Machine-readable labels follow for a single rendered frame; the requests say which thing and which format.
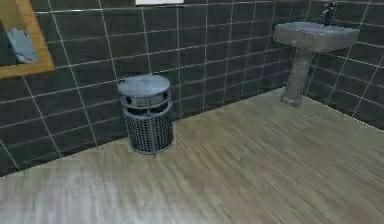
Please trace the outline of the grey metal mesh bin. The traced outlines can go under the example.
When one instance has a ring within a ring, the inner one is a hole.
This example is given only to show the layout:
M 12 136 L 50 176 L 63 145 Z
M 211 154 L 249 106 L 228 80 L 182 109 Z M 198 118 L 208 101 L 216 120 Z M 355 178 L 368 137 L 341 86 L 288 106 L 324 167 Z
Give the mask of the grey metal mesh bin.
M 135 152 L 156 155 L 172 145 L 170 87 L 170 81 L 161 75 L 132 76 L 118 83 L 130 145 Z

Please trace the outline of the black sink tap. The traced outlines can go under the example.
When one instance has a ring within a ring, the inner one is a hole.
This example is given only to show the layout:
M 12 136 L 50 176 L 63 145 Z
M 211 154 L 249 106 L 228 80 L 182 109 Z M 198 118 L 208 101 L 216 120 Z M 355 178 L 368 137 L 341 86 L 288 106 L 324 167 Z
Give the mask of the black sink tap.
M 337 3 L 335 1 L 328 2 L 324 5 L 324 11 L 321 13 L 320 18 L 323 20 L 324 26 L 330 26 L 332 18 L 336 10 Z

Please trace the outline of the white wall fixture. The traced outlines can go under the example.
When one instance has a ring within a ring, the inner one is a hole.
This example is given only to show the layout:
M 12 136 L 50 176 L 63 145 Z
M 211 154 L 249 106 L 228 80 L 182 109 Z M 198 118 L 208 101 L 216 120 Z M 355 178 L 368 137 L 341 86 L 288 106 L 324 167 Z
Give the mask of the white wall fixture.
M 135 5 L 153 6 L 153 5 L 171 5 L 183 4 L 185 0 L 135 0 Z

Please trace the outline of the grey pedestal sink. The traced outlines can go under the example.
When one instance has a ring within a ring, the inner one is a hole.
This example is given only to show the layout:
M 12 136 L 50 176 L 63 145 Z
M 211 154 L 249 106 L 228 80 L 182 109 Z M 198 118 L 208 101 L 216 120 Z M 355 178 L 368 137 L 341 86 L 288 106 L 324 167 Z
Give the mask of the grey pedestal sink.
M 291 71 L 280 101 L 289 106 L 300 106 L 314 54 L 348 48 L 357 41 L 359 33 L 359 29 L 311 22 L 276 25 L 274 41 L 295 48 Z

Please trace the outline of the wooden framed wall picture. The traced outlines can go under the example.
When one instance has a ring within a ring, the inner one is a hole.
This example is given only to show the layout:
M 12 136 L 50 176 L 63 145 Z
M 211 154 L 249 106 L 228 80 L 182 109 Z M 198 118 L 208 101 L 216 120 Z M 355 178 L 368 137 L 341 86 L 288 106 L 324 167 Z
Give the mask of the wooden framed wall picture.
M 0 79 L 54 69 L 30 0 L 0 0 Z

